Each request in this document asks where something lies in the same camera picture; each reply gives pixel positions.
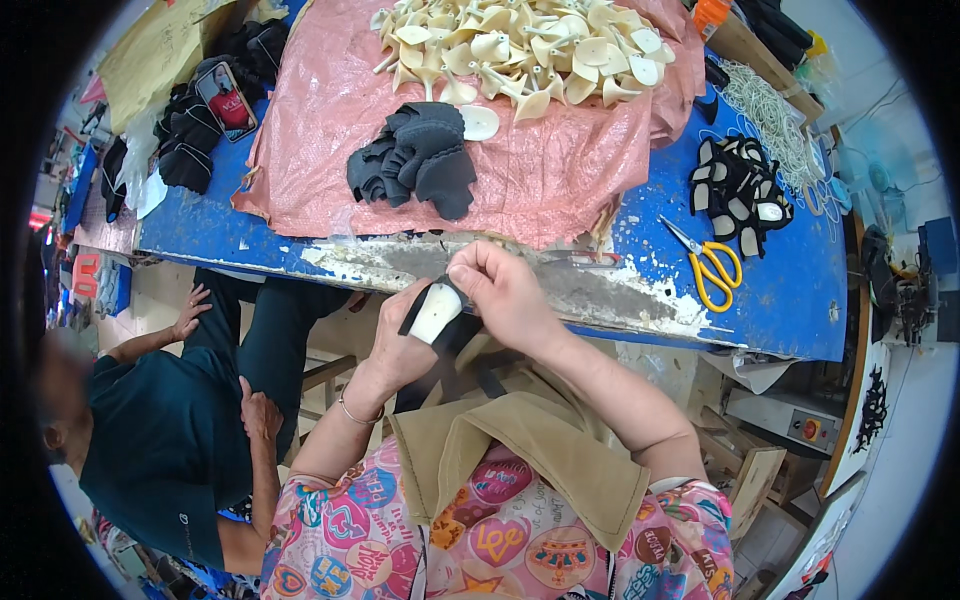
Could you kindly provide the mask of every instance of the woman's right hand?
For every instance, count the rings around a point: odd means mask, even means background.
[[[566,333],[530,266],[496,244],[473,242],[453,255],[446,273],[504,346],[537,358]]]

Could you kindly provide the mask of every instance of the person in red shirt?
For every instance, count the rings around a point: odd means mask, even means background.
[[[206,103],[210,106],[210,112],[223,126],[227,138],[232,141],[253,129],[253,118],[247,111],[247,105],[240,98],[240,92],[233,87],[233,81],[222,64],[214,69],[213,81],[217,85],[218,92]]]

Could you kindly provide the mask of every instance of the woman's hand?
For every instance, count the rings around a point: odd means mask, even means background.
[[[437,353],[430,346],[413,336],[397,335],[417,295],[431,283],[430,279],[420,279],[380,306],[373,350],[357,372],[363,371],[364,380],[375,384],[377,395],[384,396],[384,401],[426,375],[437,362]]]
[[[283,415],[276,404],[263,392],[253,393],[247,377],[240,375],[240,389],[243,399],[240,400],[240,420],[244,431],[251,440],[276,440],[276,434],[283,424]]]
[[[213,308],[213,304],[200,304],[200,301],[209,295],[210,290],[205,290],[201,283],[186,297],[186,302],[180,310],[180,317],[170,327],[174,342],[182,342],[190,337],[190,334],[200,325],[200,320],[197,319],[200,313]]]
[[[566,333],[530,266],[496,244],[473,242],[453,255],[446,273],[504,346],[537,358]]]

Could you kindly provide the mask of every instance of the black pants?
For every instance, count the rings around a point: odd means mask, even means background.
[[[346,304],[351,292],[283,277],[253,283],[199,268],[193,282],[210,290],[204,303],[213,308],[200,315],[200,326],[183,346],[211,348],[232,356],[236,371],[247,377],[253,391],[263,392],[276,403],[283,415],[276,437],[276,459],[281,461],[297,430],[310,328]],[[243,344],[240,300],[256,304]]]

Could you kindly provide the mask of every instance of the floor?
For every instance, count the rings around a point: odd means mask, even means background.
[[[193,267],[166,261],[135,270],[130,307],[115,319],[107,318],[96,323],[100,349],[112,348],[133,336],[172,324],[190,291],[193,271]],[[358,314],[339,311],[318,322],[310,332],[305,367],[309,369],[347,354],[359,359],[368,356],[376,331],[380,302],[382,298],[374,296]],[[251,318],[252,305],[244,305],[241,335],[246,333]],[[642,373],[683,408],[694,422],[702,423],[700,411],[704,406],[720,412],[723,375],[701,359],[697,352],[606,340],[591,341],[610,356],[616,357],[621,364]],[[181,344],[170,346],[168,350],[179,354]],[[337,378],[337,391],[347,383],[351,373]],[[302,407],[323,414],[323,386],[307,392]],[[315,420],[300,417],[300,433],[308,432],[315,424]],[[380,431],[374,431],[371,446],[378,445],[380,438]],[[280,466],[278,469],[281,478],[285,478],[286,468]],[[803,532],[792,524],[763,509],[735,548],[733,566],[736,585],[739,587],[758,569],[772,569],[788,561],[802,537]]]

